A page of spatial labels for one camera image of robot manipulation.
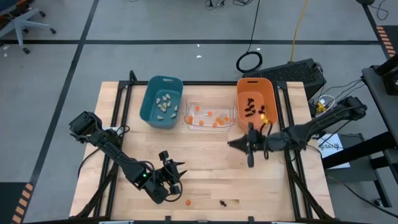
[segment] teal bin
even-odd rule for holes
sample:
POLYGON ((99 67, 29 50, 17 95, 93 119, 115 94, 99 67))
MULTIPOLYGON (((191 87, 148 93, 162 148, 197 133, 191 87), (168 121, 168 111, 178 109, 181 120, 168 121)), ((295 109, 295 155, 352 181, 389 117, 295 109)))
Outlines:
POLYGON ((180 102, 182 96, 183 83, 178 78, 155 76, 148 82, 147 91, 144 95, 144 100, 141 105, 139 116, 142 120, 147 122, 154 128, 171 129, 175 126, 180 111, 180 102), (171 107, 167 108, 166 113, 161 111, 156 103, 156 99, 160 98, 160 104, 165 102, 162 97, 166 94, 170 95, 171 107), (158 120, 157 117, 163 117, 163 120, 158 120))

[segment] transparent tray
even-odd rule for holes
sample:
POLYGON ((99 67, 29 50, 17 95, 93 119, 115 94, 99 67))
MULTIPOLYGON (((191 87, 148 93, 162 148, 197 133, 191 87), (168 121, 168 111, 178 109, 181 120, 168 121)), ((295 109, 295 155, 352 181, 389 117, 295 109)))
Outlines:
POLYGON ((188 96, 184 121, 198 131, 228 131, 235 123, 233 96, 188 96))

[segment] concrete floor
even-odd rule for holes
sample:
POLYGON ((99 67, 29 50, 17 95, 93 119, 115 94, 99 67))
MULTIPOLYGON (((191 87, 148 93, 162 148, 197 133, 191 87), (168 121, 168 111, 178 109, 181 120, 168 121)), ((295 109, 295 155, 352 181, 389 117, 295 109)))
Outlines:
MULTIPOLYGON (((36 0, 46 18, 33 21, 51 24, 58 33, 31 29, 27 40, 78 40, 92 4, 97 0, 36 0)), ((99 0, 87 40, 200 40, 249 39, 256 1, 238 7, 226 1, 224 8, 205 10, 198 0, 99 0)), ((292 40, 304 0, 263 0, 254 39, 292 40)), ((397 8, 388 0, 384 8, 397 8)), ((376 24, 398 25, 395 12, 376 24)), ((15 39, 13 33, 5 39, 15 39)), ((298 40, 377 40, 364 10, 355 0, 309 0, 298 40)), ((31 44, 30 55, 17 45, 0 48, 0 182, 28 182, 49 128, 62 86, 76 51, 75 44, 31 44)), ((68 123, 83 110, 95 108, 101 82, 127 79, 135 71, 139 80, 154 75, 170 75, 182 80, 238 80, 237 58, 247 50, 239 44, 86 44, 80 55, 62 112, 55 129, 25 222, 64 219, 69 215, 77 182, 77 169, 84 146, 69 136, 68 123)), ((289 60, 291 45, 253 45, 260 48, 263 68, 289 60)), ((295 60, 313 58, 320 62, 330 86, 340 86, 361 76, 361 69, 383 63, 380 45, 298 45, 295 60)), ((243 67, 252 67, 250 58, 243 67)), ((330 91, 338 95, 342 89, 330 91)), ((366 87, 356 90, 368 106, 367 116, 352 122, 341 133, 363 133, 371 138, 386 131, 381 116, 366 87)), ((398 186, 388 169, 379 171, 393 208, 398 213, 398 186)), ((372 182, 349 184, 359 194, 374 200, 372 182)), ((329 189, 336 217, 352 222, 398 223, 360 201, 343 186, 330 182, 329 189)))

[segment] orange plastic basket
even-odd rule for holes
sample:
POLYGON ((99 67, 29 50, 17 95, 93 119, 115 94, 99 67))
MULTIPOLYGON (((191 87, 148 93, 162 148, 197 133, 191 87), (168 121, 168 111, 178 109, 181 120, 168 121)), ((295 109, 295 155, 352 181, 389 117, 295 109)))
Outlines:
POLYGON ((266 118, 272 124, 275 124, 278 120, 274 87, 272 83, 266 78, 242 78, 238 81, 237 85, 238 92, 238 122, 241 129, 248 131, 248 124, 252 122, 254 128, 259 129, 264 122, 262 122, 258 111, 261 110, 261 106, 264 105, 266 118), (254 105, 256 112, 252 116, 246 117, 245 115, 250 111, 245 111, 248 108, 248 99, 254 99, 251 103, 254 105))

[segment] wooden table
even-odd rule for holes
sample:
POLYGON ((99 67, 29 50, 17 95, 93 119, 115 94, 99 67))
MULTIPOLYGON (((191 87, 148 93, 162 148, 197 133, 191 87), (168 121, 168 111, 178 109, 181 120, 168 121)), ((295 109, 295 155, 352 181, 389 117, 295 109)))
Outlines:
MULTIPOLYGON (((103 126, 110 125, 117 92, 117 82, 103 82, 95 113, 103 126)), ((288 82, 290 102, 295 124, 311 119, 302 83, 288 82)), ((290 188, 282 152, 270 153, 264 160, 262 152, 254 155, 255 166, 248 168, 246 155, 229 147, 227 141, 240 138, 244 133, 236 123, 228 132, 193 131, 183 120, 185 98, 190 95, 236 96, 235 86, 184 86, 181 111, 176 126, 171 130, 155 129, 139 117, 139 110, 146 86, 133 86, 127 125, 131 130, 125 135, 123 151, 138 160, 162 166, 158 153, 168 150, 170 158, 186 162, 179 170, 188 170, 182 177, 183 195, 174 203, 155 204, 142 190, 138 191, 118 173, 114 196, 112 220, 213 220, 245 221, 253 216, 257 221, 293 221, 294 213, 290 188), (221 206, 223 200, 227 207, 221 206)), ((285 124, 288 124, 283 93, 280 91, 285 124)), ((119 112, 120 123, 122 112, 119 112)), ((278 123, 272 132, 279 131, 278 123)), ((315 141, 310 145, 317 146, 315 141)), ((94 151, 87 145, 85 156, 94 151)), ((325 211, 334 217, 322 161, 317 151, 301 152, 309 191, 325 211)), ((70 215, 77 214, 89 201, 98 187, 104 154, 99 152, 90 158, 81 169, 70 215)), ((300 211, 305 217, 302 195, 297 188, 300 211)), ((104 194, 101 213, 108 193, 104 194)))

